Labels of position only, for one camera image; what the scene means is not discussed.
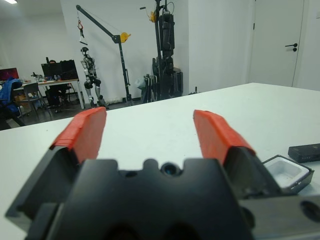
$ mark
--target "white door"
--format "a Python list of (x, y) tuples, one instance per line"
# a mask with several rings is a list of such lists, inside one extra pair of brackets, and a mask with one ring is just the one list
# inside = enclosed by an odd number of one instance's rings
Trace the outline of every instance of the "white door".
[(304, 0), (255, 1), (251, 83), (292, 87), (303, 8)]

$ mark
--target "humanoid robot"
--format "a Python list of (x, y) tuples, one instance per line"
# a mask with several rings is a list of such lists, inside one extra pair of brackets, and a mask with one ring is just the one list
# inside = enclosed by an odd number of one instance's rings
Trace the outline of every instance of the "humanoid robot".
[(107, 104), (104, 100), (104, 97), (100, 94), (101, 81), (97, 77), (95, 59), (91, 57), (89, 53), (87, 53), (88, 51), (89, 49), (87, 47), (83, 47), (81, 49), (81, 52), (83, 54), (83, 60), (81, 61), (81, 64), (84, 68), (85, 79), (86, 79), (84, 83), (85, 91), (89, 97), (91, 107), (94, 108), (95, 107), (94, 97), (91, 95), (91, 89), (93, 88), (93, 84), (94, 84), (94, 91), (98, 98), (97, 105), (100, 107), (107, 108)]

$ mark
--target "yellow pulley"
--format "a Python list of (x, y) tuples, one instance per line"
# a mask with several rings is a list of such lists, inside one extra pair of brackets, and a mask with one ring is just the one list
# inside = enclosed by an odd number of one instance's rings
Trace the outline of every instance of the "yellow pulley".
[(131, 36), (131, 34), (128, 34), (126, 32), (121, 33), (121, 35), (120, 35), (121, 43), (122, 44), (125, 43), (130, 36)]

